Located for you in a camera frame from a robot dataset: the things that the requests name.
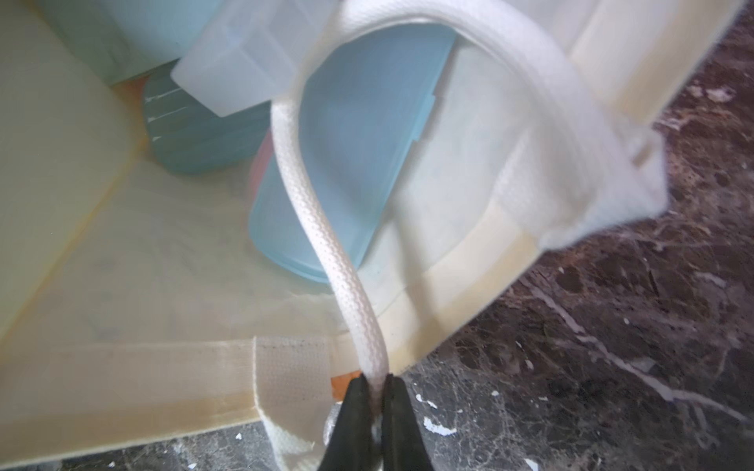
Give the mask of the cream floral canvas tote bag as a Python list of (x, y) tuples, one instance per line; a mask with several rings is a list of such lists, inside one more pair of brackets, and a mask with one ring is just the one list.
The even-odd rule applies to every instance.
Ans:
[(312, 467), (331, 383), (400, 371), (546, 250), (661, 214), (652, 121), (738, 1), (345, 1), (302, 70), (405, 27), (461, 36), (355, 275), (308, 282), (243, 235), (241, 180), (145, 155), (123, 96), (1, 5), (1, 464), (262, 420)]

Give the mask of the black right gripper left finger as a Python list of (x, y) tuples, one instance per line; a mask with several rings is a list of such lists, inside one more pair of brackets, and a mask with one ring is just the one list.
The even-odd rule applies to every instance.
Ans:
[(319, 471), (375, 469), (369, 384), (363, 376), (349, 383)]

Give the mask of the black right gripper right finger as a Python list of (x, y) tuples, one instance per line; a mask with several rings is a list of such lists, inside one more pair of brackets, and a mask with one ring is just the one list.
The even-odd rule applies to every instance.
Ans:
[(383, 392), (381, 453), (385, 471), (433, 471), (406, 383), (389, 375)]

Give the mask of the pink pencil case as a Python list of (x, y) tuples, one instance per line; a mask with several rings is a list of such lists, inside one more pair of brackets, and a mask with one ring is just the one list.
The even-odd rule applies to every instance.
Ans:
[(247, 195), (253, 201), (274, 155), (272, 131), (268, 130), (249, 168)]

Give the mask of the translucent white pencil case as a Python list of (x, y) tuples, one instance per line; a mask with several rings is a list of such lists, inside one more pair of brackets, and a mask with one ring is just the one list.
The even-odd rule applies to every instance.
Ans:
[(336, 1), (226, 1), (179, 60), (171, 78), (219, 117), (290, 87)]

